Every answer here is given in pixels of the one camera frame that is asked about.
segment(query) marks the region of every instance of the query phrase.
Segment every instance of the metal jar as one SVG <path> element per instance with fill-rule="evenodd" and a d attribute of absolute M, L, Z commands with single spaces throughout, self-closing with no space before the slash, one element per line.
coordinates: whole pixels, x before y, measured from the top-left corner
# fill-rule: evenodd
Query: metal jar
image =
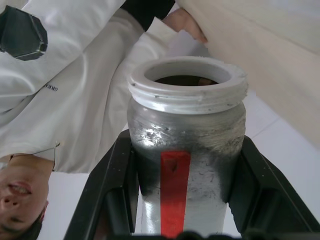
<path fill-rule="evenodd" d="M 155 82 L 178 75 L 218 84 Z M 221 233 L 245 135 L 246 75 L 212 58 L 184 56 L 140 66 L 128 86 L 128 126 L 143 199 L 142 233 Z"/>

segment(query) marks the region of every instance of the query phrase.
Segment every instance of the red stripe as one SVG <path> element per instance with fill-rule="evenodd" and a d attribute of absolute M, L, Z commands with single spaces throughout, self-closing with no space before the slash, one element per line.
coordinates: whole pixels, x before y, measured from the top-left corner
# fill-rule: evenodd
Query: red stripe
<path fill-rule="evenodd" d="M 161 234 L 167 238 L 184 230 L 190 161 L 188 152 L 161 154 Z"/>

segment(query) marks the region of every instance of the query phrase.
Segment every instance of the white plastic rim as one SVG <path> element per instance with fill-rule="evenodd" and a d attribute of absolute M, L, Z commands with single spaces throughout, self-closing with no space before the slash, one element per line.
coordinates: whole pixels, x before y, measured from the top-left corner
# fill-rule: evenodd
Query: white plastic rim
<path fill-rule="evenodd" d="M 176 86 L 155 82 L 170 76 L 197 76 L 219 84 Z M 144 107 L 185 115 L 213 114 L 231 109 L 247 96 L 246 74 L 238 67 L 209 57 L 181 56 L 153 60 L 128 78 L 133 99 Z"/>

